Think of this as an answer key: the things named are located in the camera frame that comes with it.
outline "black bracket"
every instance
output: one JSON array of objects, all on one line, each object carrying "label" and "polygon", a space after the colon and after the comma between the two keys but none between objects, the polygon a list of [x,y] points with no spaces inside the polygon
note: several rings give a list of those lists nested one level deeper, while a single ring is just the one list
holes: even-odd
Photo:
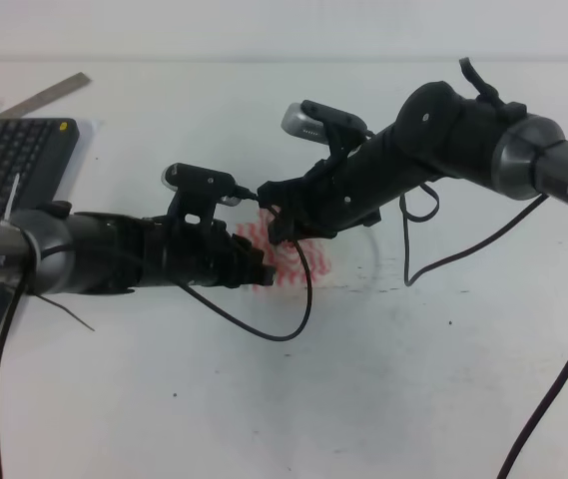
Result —
[{"label": "black bracket", "polygon": [[[210,257],[223,257],[226,266],[220,271],[220,285],[273,284],[275,268],[263,264],[264,252],[248,239],[230,235],[226,223],[214,218],[217,204],[233,207],[241,200],[256,200],[254,194],[239,187],[228,173],[181,163],[166,169],[164,183],[175,190],[175,196],[166,215],[154,220],[168,227],[169,236],[190,238]],[[199,222],[191,223],[187,216]]]},{"label": "black bracket", "polygon": [[321,105],[311,100],[301,102],[301,110],[313,120],[323,123],[323,132],[330,149],[327,160],[319,160],[303,177],[284,182],[266,182],[258,189],[262,208],[277,206],[279,216],[269,224],[269,240],[279,244],[285,240],[308,238],[332,239],[336,232],[313,222],[306,206],[305,192],[316,180],[324,180],[347,160],[352,150],[359,147],[372,132],[358,116]]}]

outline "white table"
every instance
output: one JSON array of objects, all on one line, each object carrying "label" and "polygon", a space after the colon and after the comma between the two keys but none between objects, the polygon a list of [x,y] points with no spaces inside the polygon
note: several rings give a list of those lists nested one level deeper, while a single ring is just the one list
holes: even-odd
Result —
[{"label": "white table", "polygon": [[[476,66],[568,136],[568,64]],[[252,189],[303,174],[326,151],[280,129],[290,102],[351,111],[378,131],[427,81],[474,95],[451,62],[96,62],[0,64],[0,99],[12,105],[80,70],[94,83],[40,112],[100,122],[61,196],[134,216],[165,210],[159,177],[177,161]],[[524,206],[464,182],[436,188],[439,216],[411,229],[415,268]],[[409,202],[430,207],[417,193]],[[548,202],[411,289],[398,206],[381,212],[373,229],[322,244],[332,271],[290,343],[249,336],[175,288],[55,297],[95,333],[24,300],[0,380],[6,477],[494,477],[568,354],[568,207]],[[230,225],[257,216],[253,204],[218,208]],[[300,286],[204,293],[275,333],[295,328],[304,304]],[[568,477],[568,385],[512,477]]]}]

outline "black keyboard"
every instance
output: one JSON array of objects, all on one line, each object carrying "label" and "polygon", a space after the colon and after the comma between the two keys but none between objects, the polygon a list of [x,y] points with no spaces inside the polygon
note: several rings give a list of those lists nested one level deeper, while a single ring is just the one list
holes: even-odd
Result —
[{"label": "black keyboard", "polygon": [[[78,139],[71,119],[0,120],[0,219],[18,174],[13,210],[53,200]],[[0,284],[0,322],[10,299]]]}]

